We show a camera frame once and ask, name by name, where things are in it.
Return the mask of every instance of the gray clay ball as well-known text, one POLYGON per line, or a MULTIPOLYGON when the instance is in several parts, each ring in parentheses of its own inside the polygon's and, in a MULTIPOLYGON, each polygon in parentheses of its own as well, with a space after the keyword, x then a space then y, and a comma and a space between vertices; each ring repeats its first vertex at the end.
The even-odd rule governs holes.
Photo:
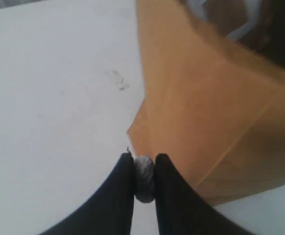
POLYGON ((137 157, 134 160, 135 168, 135 196, 142 203, 154 200, 154 163, 148 156, 137 157))

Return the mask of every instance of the white table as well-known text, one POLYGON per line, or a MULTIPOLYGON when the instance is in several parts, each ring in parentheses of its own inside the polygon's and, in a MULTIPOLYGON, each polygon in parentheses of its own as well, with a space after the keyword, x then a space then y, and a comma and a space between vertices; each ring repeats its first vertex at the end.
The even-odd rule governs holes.
MULTIPOLYGON (((1 9, 0 235, 40 233, 87 200, 130 146, 143 97, 134 0, 1 9)), ((285 189, 266 194, 219 209, 279 234, 285 189)), ((154 204, 135 204, 132 234, 157 234, 154 204)))

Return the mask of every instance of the brown cardboard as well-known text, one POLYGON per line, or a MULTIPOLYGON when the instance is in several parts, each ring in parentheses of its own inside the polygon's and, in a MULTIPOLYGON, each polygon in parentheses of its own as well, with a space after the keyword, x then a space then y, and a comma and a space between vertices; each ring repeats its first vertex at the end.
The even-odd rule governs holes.
POLYGON ((211 204, 285 184, 285 70, 189 17, 137 0, 146 97, 137 155, 167 153, 211 204))

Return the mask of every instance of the brown paper bag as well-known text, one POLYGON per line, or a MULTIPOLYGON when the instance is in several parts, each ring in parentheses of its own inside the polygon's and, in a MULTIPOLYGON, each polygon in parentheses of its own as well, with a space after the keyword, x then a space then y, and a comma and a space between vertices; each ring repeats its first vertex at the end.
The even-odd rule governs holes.
POLYGON ((285 184, 285 70, 189 17, 175 0, 137 0, 146 97, 129 136, 167 153, 219 204, 285 184))

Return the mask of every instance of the gray ball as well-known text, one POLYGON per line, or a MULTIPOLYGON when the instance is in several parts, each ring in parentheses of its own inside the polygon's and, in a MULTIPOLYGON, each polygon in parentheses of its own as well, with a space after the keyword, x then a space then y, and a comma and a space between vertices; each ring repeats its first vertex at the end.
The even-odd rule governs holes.
POLYGON ((154 163, 148 156, 141 156, 134 160, 135 168, 135 196, 142 203, 150 203, 155 197, 154 163))

